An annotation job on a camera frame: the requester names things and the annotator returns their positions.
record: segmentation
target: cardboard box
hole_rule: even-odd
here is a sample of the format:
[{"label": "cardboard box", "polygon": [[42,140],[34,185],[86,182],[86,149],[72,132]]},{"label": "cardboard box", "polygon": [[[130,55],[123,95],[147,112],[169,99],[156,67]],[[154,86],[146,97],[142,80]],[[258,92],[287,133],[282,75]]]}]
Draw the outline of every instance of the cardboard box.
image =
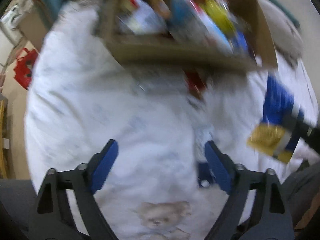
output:
[{"label": "cardboard box", "polygon": [[[230,11],[246,20],[252,33],[246,38],[263,68],[277,68],[275,48],[263,11],[257,0],[229,0]],[[128,63],[177,64],[179,66],[210,66],[241,71],[260,70],[249,56],[224,55],[214,47],[179,44],[173,39],[155,35],[123,35],[116,32],[119,0],[110,0],[101,13],[104,22],[100,36],[113,57],[122,65]]]}]

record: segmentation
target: blue and yellow package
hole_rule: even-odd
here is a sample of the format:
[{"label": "blue and yellow package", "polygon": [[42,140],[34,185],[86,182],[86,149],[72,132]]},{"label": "blue and yellow package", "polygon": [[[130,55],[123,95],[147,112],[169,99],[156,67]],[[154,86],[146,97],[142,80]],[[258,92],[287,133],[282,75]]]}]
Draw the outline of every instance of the blue and yellow package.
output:
[{"label": "blue and yellow package", "polygon": [[288,163],[299,137],[283,128],[282,119],[287,113],[300,120],[304,118],[303,111],[294,103],[293,95],[288,93],[275,77],[269,76],[263,118],[253,130],[247,144],[281,162]]}]

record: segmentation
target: red package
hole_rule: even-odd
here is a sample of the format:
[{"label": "red package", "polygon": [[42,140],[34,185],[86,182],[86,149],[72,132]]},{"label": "red package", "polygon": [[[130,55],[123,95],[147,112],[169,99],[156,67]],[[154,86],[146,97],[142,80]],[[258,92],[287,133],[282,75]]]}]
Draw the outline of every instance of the red package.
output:
[{"label": "red package", "polygon": [[38,57],[38,52],[35,49],[29,51],[26,48],[23,48],[23,51],[27,54],[23,57],[17,57],[17,65],[14,68],[16,73],[14,79],[27,90],[31,83],[31,69]]}]

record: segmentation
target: yellow wooden object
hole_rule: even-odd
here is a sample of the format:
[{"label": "yellow wooden object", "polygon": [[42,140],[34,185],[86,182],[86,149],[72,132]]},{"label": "yellow wooden object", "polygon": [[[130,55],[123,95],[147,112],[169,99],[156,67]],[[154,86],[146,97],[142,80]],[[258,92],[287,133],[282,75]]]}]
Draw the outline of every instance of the yellow wooden object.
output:
[{"label": "yellow wooden object", "polygon": [[4,125],[4,107],[5,107],[5,101],[0,101],[0,172],[2,175],[2,178],[7,179],[8,173],[7,173],[7,162],[3,154],[3,125]]}]

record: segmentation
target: beige floor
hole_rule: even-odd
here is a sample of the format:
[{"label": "beige floor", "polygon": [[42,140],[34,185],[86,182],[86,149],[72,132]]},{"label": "beige floor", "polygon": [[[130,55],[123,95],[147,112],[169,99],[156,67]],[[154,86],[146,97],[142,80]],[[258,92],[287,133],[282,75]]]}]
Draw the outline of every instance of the beige floor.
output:
[{"label": "beige floor", "polygon": [[14,61],[8,66],[2,94],[8,99],[7,120],[10,139],[8,153],[9,176],[15,179],[29,179],[29,171],[24,146],[23,118],[26,109],[27,90],[22,88],[14,79]]}]

